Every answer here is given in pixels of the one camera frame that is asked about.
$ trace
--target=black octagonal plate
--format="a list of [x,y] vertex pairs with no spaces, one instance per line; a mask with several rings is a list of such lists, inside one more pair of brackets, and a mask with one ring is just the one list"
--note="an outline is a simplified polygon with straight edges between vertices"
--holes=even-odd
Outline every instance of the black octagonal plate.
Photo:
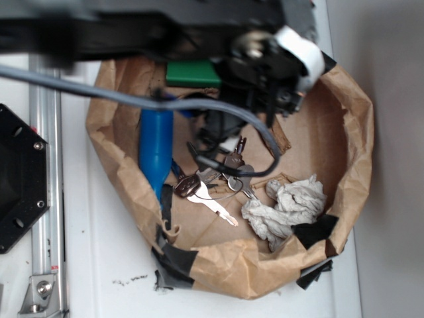
[[48,208],[47,143],[0,104],[0,254]]

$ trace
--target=gray wall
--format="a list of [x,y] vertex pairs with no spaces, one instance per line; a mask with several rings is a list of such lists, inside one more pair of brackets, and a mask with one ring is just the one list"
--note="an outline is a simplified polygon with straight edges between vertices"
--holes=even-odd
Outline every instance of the gray wall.
[[355,226],[365,318],[424,317],[424,1],[327,0],[335,59],[375,104]]

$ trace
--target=green block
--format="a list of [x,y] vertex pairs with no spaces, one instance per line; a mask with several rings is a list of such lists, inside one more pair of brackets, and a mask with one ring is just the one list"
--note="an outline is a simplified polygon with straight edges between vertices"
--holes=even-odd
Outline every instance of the green block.
[[166,83],[168,86],[220,87],[221,79],[208,60],[169,62]]

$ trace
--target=wire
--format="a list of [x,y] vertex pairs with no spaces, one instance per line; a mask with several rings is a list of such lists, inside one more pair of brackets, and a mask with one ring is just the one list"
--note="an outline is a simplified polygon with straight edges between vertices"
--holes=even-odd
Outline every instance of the wire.
[[153,111],[181,111],[201,108],[223,111],[240,117],[242,120],[251,124],[262,135],[262,138],[269,144],[274,161],[266,170],[261,172],[243,172],[227,167],[226,165],[216,160],[212,160],[204,156],[198,156],[196,158],[197,161],[210,166],[218,172],[223,172],[236,177],[267,176],[276,168],[278,162],[280,161],[280,149],[278,148],[277,142],[266,126],[250,111],[231,105],[229,103],[225,103],[223,101],[216,99],[179,99],[175,101],[155,101],[146,97],[127,95],[124,93],[119,93],[118,91],[111,91],[109,89],[103,89],[100,87],[74,83],[72,81],[53,78],[51,76],[46,76],[26,70],[20,70],[18,68],[11,68],[4,65],[0,65],[0,76],[9,78],[11,80],[25,81],[34,85],[63,91],[65,93],[71,93],[73,95],[109,99],[111,101],[116,101],[125,105],[141,109],[150,109]]

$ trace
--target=brown paper bag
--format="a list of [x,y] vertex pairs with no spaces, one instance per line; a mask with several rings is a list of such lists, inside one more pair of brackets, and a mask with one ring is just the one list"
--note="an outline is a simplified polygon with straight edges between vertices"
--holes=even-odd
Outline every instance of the brown paper bag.
[[[96,85],[151,95],[155,87],[165,85],[164,74],[164,66],[144,57],[108,61],[102,63]],[[217,94],[214,89],[167,90],[178,97],[194,91]],[[158,266],[168,269],[171,278],[184,276],[186,286],[253,299],[296,280],[302,269],[342,252],[368,197],[374,122],[369,98],[340,66],[321,77],[299,113],[288,119],[278,117],[275,135],[280,148],[287,152],[273,174],[252,180],[257,196],[271,205],[272,200],[264,193],[266,180],[292,182],[317,174],[328,196],[322,223],[331,217],[337,222],[313,244],[292,235],[271,253],[268,243],[260,240],[241,217],[240,208],[247,200],[243,193],[220,201],[238,220],[236,228],[202,204],[174,196],[172,226],[166,229],[156,196],[138,169],[139,116],[139,109],[93,99],[87,131],[109,179],[152,246]],[[247,126],[242,135],[248,140],[244,161],[256,171],[267,168],[273,158],[258,133]],[[176,114],[173,155],[186,174],[196,171],[185,147],[190,138],[189,123]],[[172,175],[166,181],[171,185],[175,182]],[[218,182],[210,194],[227,195],[227,187]]]

